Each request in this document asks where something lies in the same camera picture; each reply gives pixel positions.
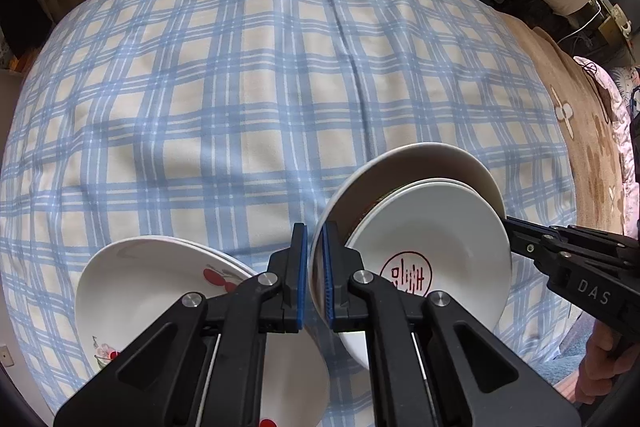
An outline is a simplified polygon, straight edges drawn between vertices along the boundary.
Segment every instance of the metal screw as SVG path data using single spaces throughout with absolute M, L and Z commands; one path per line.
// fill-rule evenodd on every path
M 271 272 L 262 272 L 258 275 L 258 282 L 262 286 L 273 286 L 276 282 L 278 282 L 278 276 Z
M 353 272 L 353 280 L 360 284 L 369 284 L 373 280 L 373 274 L 369 270 L 358 270 Z
M 187 293 L 182 296 L 182 305 L 187 308 L 197 308 L 202 302 L 202 295 L 196 292 Z
M 437 290 L 429 294 L 431 302 L 436 306 L 444 307 L 451 302 L 451 297 L 447 292 Z

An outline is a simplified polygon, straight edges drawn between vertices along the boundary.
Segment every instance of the bed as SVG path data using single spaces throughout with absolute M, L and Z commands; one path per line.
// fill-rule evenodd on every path
M 404 144 L 473 153 L 510 216 L 631 230 L 623 122 L 589 68 L 477 0 L 88 0 L 24 84 L 0 179 L 2 286 L 48 404 L 91 377 L 73 302 L 101 247 L 174 235 L 260 271 L 292 223 L 313 229 L 349 174 Z M 513 266 L 496 333 L 548 360 L 575 313 Z M 323 424 L 372 424 L 368 374 L 308 313 L 332 380 Z

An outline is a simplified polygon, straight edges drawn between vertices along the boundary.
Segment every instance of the stack of plates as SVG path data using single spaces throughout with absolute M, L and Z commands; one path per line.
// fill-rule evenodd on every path
M 420 165 L 427 175 L 415 180 Z M 397 188 L 379 197 L 385 184 Z M 399 290 L 419 296 L 446 291 L 493 329 L 511 286 L 509 240 L 498 213 L 504 216 L 500 192 L 476 158 L 449 145 L 423 143 L 391 151 L 359 169 L 332 198 L 319 227 L 336 221 L 338 234 L 360 252 L 364 267 Z M 312 296 L 324 316 L 319 266 L 316 233 L 309 280 L 316 281 Z M 365 334 L 340 337 L 351 356 L 368 368 Z
M 112 243 L 91 259 L 78 283 L 82 350 L 99 371 L 181 295 L 223 295 L 254 275 L 231 256 L 183 239 L 148 235 Z M 268 334 L 260 424 L 316 427 L 328 398 L 326 364 L 308 332 Z

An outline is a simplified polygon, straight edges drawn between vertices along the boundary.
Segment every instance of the white cable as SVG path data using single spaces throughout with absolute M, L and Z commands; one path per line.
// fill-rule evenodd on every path
M 591 19 L 589 19 L 589 21 L 582 27 L 582 28 L 578 28 L 575 32 L 573 33 L 569 33 L 568 35 L 565 35 L 564 37 L 562 37 L 558 42 L 556 42 L 556 44 L 559 44 L 560 42 L 564 41 L 565 39 L 568 39 L 569 37 L 573 37 L 576 33 L 580 33 L 583 29 L 585 29 L 589 24 L 591 24 L 598 15 L 600 15 L 602 13 L 602 4 L 600 4 L 598 2 L 598 11 L 596 12 L 596 15 L 594 15 L 593 17 L 591 17 Z

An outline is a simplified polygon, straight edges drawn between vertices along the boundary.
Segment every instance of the red chinese characters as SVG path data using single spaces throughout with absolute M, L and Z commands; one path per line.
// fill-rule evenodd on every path
M 380 275 L 393 282 L 400 291 L 423 296 L 427 295 L 433 279 L 429 261 L 414 251 L 396 253 L 386 261 Z

